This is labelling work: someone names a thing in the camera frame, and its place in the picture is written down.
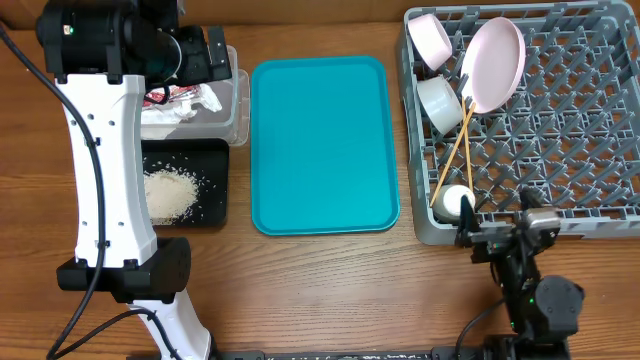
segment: wooden stick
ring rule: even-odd
[[[464,102],[464,97],[462,98],[462,114],[463,119],[467,118],[467,106]],[[469,190],[473,192],[473,177],[471,174],[471,155],[469,155],[470,147],[469,147],[469,130],[465,129],[464,132],[464,147],[467,155],[467,179],[469,180]]]
[[[433,206],[433,202],[436,201],[438,192],[440,192],[440,187],[442,187],[444,178],[447,176],[447,172],[449,171],[449,166],[451,166],[453,157],[456,155],[458,146],[460,146],[460,141],[462,141],[462,137],[464,136],[464,133],[467,131],[467,125],[469,125],[469,120],[471,119],[471,115],[473,115],[473,112],[475,110],[476,110],[476,103],[474,102],[473,104],[471,104],[471,109],[467,113],[467,117],[464,119],[464,123],[462,124],[462,132],[460,133],[460,135],[458,135],[455,145],[453,145],[453,150],[451,151],[451,155],[449,155],[449,160],[447,160],[447,164],[444,166],[444,170],[442,171],[442,176],[440,176],[440,181],[438,181],[438,186],[436,186],[436,191],[433,192],[433,197],[431,198],[431,204],[429,204],[429,206]]]

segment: cup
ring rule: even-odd
[[[418,81],[418,97],[431,123],[446,134],[462,121],[462,106],[442,75]]]
[[[413,44],[430,69],[438,69],[451,57],[449,36],[433,14],[409,20],[408,27]]]
[[[476,206],[476,197],[464,185],[445,185],[440,189],[436,201],[433,202],[433,213],[438,220],[446,223],[457,223],[460,220],[460,202],[466,196],[471,207]]]

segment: clear plastic container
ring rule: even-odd
[[[218,97],[222,109],[216,112],[201,104],[191,105],[196,114],[179,123],[143,123],[144,140],[164,139],[223,139],[231,146],[244,145],[249,136],[250,87],[249,75],[238,69],[236,49],[227,46],[231,62],[231,79],[206,84]]]

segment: gray dish rack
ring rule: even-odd
[[[407,22],[424,14],[441,21],[453,56],[429,70]],[[397,46],[400,92],[409,132],[409,179],[416,236],[452,245],[456,228],[429,207],[460,126],[446,135],[431,126],[417,81],[442,74],[460,93],[465,49],[487,20],[503,16],[527,46],[524,75],[500,109],[469,125],[476,212],[481,227],[510,227],[518,191],[530,187],[561,209],[561,234],[586,238],[640,235],[640,31],[622,1],[447,6],[409,9]],[[445,184],[467,184],[464,144]]]

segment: table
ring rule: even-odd
[[[394,49],[400,29],[400,23],[225,28],[249,73],[274,58],[368,54],[385,65],[402,213],[383,233],[267,237],[251,221],[249,145],[232,149],[224,228],[160,232],[189,238],[189,294],[222,350],[453,345],[464,325],[500,297],[489,266],[472,265],[469,250],[429,247],[414,235]],[[44,69],[35,35],[11,36]],[[55,276],[76,242],[71,147],[58,100],[6,48],[0,54],[0,358],[42,359],[82,296],[59,290]],[[574,359],[638,358],[639,258],[637,239],[570,238],[538,257],[543,275],[563,275],[586,289],[580,332],[570,341]],[[94,295],[70,340],[125,309],[109,294]],[[507,332],[500,309],[471,331],[467,343]],[[154,351],[142,323],[127,319],[68,358]]]

